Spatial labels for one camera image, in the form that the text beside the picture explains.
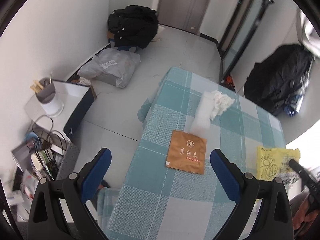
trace black jacket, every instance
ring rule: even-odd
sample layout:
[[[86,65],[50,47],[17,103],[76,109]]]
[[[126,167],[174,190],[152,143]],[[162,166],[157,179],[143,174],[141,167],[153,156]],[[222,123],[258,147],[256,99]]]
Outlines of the black jacket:
[[[108,29],[115,35],[115,46],[138,46],[144,49],[158,31],[156,11],[129,5],[109,15]]]
[[[299,44],[282,45],[261,63],[255,63],[244,84],[244,96],[273,115],[301,88],[312,54]]]

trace gray floor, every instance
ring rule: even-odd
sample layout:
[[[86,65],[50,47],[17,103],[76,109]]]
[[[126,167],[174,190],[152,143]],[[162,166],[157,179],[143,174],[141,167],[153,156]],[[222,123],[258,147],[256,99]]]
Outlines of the gray floor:
[[[126,88],[92,81],[98,96],[76,134],[81,152],[75,171],[107,147],[112,152],[112,163],[105,180],[111,187],[120,188],[143,132],[137,112],[169,68],[181,67],[218,81],[220,56],[213,42],[170,27],[160,38],[137,51],[141,63]]]

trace teal plaid tablecloth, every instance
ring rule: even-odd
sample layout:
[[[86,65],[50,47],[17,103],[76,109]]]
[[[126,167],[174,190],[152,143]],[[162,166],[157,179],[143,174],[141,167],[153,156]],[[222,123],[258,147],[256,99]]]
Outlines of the teal plaid tablecloth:
[[[189,131],[201,94],[219,90],[236,101],[211,122],[204,175],[165,167],[172,130]],[[141,107],[144,133],[125,182],[102,230],[110,239],[208,239],[230,215],[228,200],[210,165],[219,148],[242,172],[256,173],[256,147],[285,147],[281,124],[247,99],[203,77],[171,68]]]

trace brown snack packet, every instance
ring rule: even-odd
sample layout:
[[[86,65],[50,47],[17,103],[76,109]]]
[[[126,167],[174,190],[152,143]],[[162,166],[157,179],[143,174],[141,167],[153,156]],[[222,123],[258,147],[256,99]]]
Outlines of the brown snack packet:
[[[165,166],[168,168],[204,174],[207,139],[173,130]]]

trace pen holder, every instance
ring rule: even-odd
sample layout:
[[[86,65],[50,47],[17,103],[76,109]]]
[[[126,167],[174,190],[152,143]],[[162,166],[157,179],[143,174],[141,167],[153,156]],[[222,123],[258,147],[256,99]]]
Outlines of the pen holder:
[[[63,110],[63,102],[59,99],[58,92],[53,83],[50,83],[49,78],[43,78],[39,81],[43,86],[36,97],[49,117],[58,116]]]

